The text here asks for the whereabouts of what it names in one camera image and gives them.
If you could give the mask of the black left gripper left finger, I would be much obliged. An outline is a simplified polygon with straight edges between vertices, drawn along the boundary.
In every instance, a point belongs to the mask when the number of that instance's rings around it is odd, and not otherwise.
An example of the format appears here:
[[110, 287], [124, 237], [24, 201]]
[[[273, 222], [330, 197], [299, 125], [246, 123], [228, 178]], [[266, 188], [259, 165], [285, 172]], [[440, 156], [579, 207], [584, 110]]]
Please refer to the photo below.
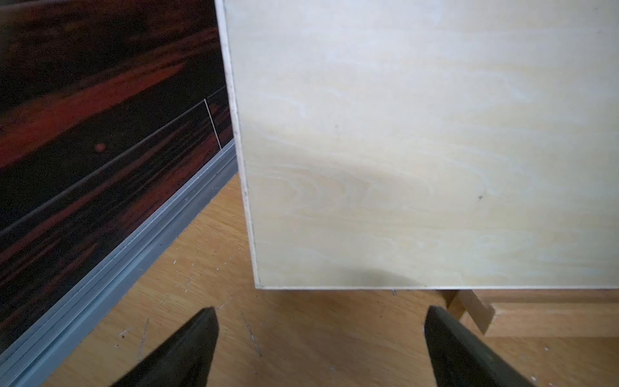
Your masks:
[[205, 387], [218, 337], [215, 309], [203, 308], [114, 385]]

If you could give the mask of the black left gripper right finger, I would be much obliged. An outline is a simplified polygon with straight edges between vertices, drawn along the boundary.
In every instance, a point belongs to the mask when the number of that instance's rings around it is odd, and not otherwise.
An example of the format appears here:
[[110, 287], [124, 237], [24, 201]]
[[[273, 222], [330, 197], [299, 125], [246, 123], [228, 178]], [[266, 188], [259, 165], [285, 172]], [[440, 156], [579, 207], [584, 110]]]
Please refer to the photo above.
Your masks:
[[532, 385], [440, 306], [428, 309], [423, 332], [438, 386]]

